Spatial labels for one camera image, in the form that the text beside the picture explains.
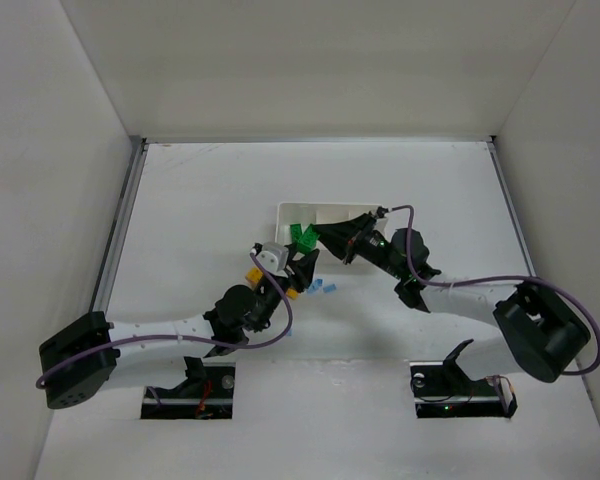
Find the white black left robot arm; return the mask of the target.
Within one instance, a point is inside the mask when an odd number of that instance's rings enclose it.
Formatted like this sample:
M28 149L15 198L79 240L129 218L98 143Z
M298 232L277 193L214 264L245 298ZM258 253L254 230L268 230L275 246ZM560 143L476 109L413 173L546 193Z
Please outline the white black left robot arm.
M148 384L153 374L178 368L178 392L199 383L203 360L261 350L285 338L294 323L289 290L306 291L325 247L343 262L357 256L376 219L365 213L345 222L309 227L316 245L256 243L249 252L262 276L255 285L231 286L214 306L189 318L152 323L110 322L90 311L39 347L36 380L51 410L77 406L102 390Z

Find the green square lego brick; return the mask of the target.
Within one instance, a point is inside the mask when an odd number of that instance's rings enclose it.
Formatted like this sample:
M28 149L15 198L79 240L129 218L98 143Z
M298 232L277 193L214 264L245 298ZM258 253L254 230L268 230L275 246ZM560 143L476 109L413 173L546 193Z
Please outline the green square lego brick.
M299 252L308 254L316 248L319 234L315 231L313 225L308 225L302 234L296 240L296 246Z

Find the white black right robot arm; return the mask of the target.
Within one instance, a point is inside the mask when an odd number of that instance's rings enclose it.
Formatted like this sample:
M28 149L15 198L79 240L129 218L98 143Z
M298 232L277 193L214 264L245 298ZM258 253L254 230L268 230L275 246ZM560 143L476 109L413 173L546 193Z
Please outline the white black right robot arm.
M498 330L486 341L462 341L442 360L441 373L449 384L466 386L517 372L553 383L567 374L591 332L553 288L524 276L484 282L449 277L429 265L429 249L412 226L385 238L377 224L386 213L380 209L352 220L318 224L314 230L342 263L362 258L397 279L394 291L407 307L455 315Z

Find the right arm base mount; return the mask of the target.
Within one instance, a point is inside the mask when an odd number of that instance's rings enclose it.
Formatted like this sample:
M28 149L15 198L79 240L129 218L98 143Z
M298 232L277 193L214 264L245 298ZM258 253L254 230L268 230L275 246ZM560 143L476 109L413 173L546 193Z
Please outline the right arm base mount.
M502 375L471 380L458 366L461 353L473 342L461 342L439 361L409 364L409 387L418 419L511 419L518 401L511 381Z

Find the yellow round lego brick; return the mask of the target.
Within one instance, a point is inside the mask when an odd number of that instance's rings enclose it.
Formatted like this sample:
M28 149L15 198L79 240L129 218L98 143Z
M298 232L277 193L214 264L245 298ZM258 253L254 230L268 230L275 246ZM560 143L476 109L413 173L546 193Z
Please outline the yellow round lego brick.
M250 288L256 291L264 278L263 272L258 267L252 267L245 275L245 280Z

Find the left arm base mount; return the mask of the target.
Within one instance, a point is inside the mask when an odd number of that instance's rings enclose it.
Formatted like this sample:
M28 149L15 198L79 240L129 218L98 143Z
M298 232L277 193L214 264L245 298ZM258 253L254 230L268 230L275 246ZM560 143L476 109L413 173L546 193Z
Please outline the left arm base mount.
M186 357L184 378L172 388L147 386L141 420L231 420L236 365Z

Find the green lego plate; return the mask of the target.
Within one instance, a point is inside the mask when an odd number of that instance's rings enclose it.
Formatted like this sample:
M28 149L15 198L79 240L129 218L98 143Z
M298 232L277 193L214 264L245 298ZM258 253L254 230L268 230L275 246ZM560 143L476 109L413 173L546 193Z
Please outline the green lego plate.
M304 230L302 225L299 223L291 224L289 229L292 243L302 245L304 243Z

